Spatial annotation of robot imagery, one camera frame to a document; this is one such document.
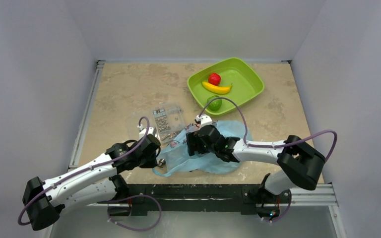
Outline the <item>light blue plastic bag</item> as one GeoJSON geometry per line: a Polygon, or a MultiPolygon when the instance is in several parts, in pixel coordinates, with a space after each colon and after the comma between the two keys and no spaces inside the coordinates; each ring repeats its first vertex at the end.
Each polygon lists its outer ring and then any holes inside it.
{"type": "MultiPolygon", "coordinates": [[[[242,138],[245,134],[245,126],[237,120],[219,120],[214,126],[225,137],[236,136],[242,138]]],[[[191,172],[195,170],[211,174],[228,174],[237,170],[241,165],[237,162],[224,162],[212,153],[193,156],[188,154],[186,143],[186,133],[195,132],[197,127],[190,125],[183,129],[171,142],[163,148],[158,159],[164,159],[167,171],[162,173],[159,169],[153,168],[152,171],[157,176],[170,177],[178,172],[191,172]]]]}

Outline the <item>green fake fruit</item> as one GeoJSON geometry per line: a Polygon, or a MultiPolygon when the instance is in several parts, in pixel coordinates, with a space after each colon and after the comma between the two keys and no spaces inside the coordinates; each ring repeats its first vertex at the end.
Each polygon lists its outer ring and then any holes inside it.
{"type": "Polygon", "coordinates": [[[207,108],[212,112],[217,112],[222,107],[222,99],[218,95],[213,95],[206,100],[207,108]]]}

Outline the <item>yellow fake fruit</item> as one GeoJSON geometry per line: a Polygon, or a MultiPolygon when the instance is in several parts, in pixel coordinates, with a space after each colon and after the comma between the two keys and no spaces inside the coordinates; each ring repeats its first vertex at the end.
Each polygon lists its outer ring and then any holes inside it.
{"type": "Polygon", "coordinates": [[[232,84],[228,86],[215,86],[205,81],[203,81],[201,84],[206,90],[212,93],[220,94],[220,95],[228,94],[231,91],[233,86],[232,84]]]}

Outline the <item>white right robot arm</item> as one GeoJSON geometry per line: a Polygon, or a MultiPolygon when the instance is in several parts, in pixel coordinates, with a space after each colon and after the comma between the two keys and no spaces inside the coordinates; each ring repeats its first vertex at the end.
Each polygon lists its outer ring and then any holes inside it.
{"type": "Polygon", "coordinates": [[[263,201],[293,187],[313,191],[325,165],[325,156],[301,138],[290,135],[276,142],[245,141],[225,137],[213,125],[186,134],[189,155],[211,153],[224,162],[261,162],[278,165],[280,170],[267,175],[258,189],[263,201]]]}

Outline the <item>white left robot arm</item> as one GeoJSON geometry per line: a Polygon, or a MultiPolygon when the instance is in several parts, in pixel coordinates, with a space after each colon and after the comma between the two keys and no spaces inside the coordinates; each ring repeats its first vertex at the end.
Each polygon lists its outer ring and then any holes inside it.
{"type": "Polygon", "coordinates": [[[133,203],[151,199],[143,190],[134,191],[120,175],[134,168],[156,167],[161,144],[152,134],[138,141],[116,143],[93,161],[63,175],[30,179],[22,197],[24,205],[17,222],[39,231],[53,225],[61,215],[92,203],[133,203]]]}

